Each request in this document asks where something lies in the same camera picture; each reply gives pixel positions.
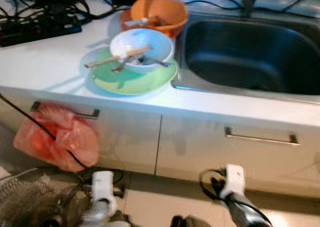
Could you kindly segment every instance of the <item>kitchen counter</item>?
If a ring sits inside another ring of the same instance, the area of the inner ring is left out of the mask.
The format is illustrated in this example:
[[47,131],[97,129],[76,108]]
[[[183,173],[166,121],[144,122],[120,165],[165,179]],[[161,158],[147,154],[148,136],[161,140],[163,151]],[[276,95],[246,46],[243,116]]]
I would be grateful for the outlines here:
[[223,122],[320,127],[320,105],[173,88],[140,96],[99,89],[83,64],[121,31],[119,13],[95,20],[81,33],[0,48],[0,91],[100,107],[179,115]]

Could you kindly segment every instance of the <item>red plastic bag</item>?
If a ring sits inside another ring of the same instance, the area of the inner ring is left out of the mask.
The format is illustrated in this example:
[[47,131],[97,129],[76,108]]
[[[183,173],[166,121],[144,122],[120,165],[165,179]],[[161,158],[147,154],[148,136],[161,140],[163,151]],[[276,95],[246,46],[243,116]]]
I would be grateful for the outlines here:
[[45,126],[55,140],[27,119],[16,133],[15,148],[64,171],[78,172],[97,163],[97,134],[83,119],[58,104],[42,103],[38,110],[32,117]]

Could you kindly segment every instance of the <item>stainless steel sink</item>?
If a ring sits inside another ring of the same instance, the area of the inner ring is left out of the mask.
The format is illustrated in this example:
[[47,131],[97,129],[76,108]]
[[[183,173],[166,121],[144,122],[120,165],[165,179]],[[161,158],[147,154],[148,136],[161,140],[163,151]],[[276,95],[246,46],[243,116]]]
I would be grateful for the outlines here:
[[312,24],[192,15],[176,58],[176,88],[320,100],[320,29]]

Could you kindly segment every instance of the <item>tiled floor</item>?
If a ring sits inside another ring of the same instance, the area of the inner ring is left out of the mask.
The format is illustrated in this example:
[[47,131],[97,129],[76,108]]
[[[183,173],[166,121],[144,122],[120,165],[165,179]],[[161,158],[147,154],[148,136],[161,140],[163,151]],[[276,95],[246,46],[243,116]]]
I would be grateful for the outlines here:
[[[118,208],[142,227],[170,227],[175,215],[192,215],[211,227],[236,227],[219,202],[210,201],[197,183],[126,173],[121,182],[128,189]],[[264,212],[274,227],[320,227],[318,199],[260,192],[246,196]]]

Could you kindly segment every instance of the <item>green plate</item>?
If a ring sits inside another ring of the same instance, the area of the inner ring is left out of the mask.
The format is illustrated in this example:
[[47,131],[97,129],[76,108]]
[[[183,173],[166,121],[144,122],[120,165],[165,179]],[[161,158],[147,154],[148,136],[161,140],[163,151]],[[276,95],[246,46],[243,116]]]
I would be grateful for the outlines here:
[[[99,59],[111,56],[106,50],[100,54]],[[164,84],[170,82],[178,72],[178,64],[175,60],[170,67],[159,67],[148,73],[136,73],[126,69],[120,73],[112,72],[112,69],[119,65],[118,61],[106,63],[92,70],[94,83],[101,89],[121,95],[141,95],[154,91]]]

